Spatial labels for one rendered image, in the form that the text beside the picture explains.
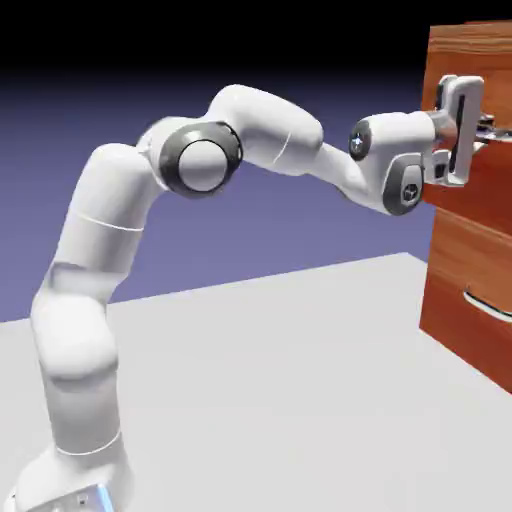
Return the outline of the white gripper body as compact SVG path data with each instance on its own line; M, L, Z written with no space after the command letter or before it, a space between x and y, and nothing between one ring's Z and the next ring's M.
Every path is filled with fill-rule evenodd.
M443 121L455 125L456 136L450 149L434 152L436 184L462 187L469 181L483 91L484 79L480 76L444 75L440 79L436 110Z

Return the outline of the wooden drawer front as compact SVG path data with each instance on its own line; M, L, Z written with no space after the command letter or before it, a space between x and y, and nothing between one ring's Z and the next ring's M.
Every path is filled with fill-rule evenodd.
M421 107L434 106L446 74L485 80L481 110L498 128L512 129L512 20L430 28ZM462 188L428 186L426 202L512 235L512 143L492 141L472 160Z
M465 289L512 312L512 236L438 210L420 328L512 394L512 323L473 307Z

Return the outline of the reddish wooden cabinet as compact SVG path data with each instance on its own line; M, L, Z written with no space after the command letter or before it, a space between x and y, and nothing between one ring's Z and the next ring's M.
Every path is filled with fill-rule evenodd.
M424 109L446 74L482 76L485 126L512 135L512 20L431 27ZM474 155L466 186L423 198L436 212L420 327L512 394L512 136Z

